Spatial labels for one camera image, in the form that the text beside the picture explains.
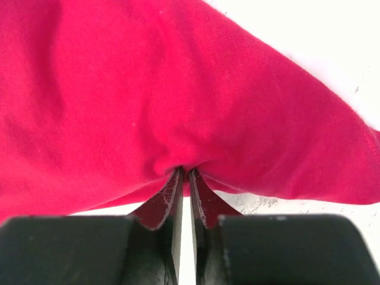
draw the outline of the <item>red fabric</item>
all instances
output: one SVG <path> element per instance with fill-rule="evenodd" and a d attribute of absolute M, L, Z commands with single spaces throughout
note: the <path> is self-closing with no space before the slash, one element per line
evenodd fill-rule
<path fill-rule="evenodd" d="M 0 5 L 0 220 L 214 189 L 380 201 L 379 133 L 200 0 Z"/>

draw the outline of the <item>white surface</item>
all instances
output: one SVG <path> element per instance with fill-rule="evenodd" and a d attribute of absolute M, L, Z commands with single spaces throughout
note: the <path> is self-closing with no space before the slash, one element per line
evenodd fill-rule
<path fill-rule="evenodd" d="M 378 1 L 208 0 L 335 91 L 380 129 Z M 380 265 L 380 204 L 341 205 L 218 193 L 244 214 L 337 213 L 351 219 Z M 126 214 L 138 204 L 89 211 Z M 189 198 L 183 201 L 180 284 L 195 284 Z"/>

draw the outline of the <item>red cloth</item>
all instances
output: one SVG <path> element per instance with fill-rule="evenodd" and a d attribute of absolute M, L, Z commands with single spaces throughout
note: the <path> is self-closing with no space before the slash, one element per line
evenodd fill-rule
<path fill-rule="evenodd" d="M 0 220 L 214 189 L 380 201 L 380 135 L 200 0 L 0 5 Z"/>

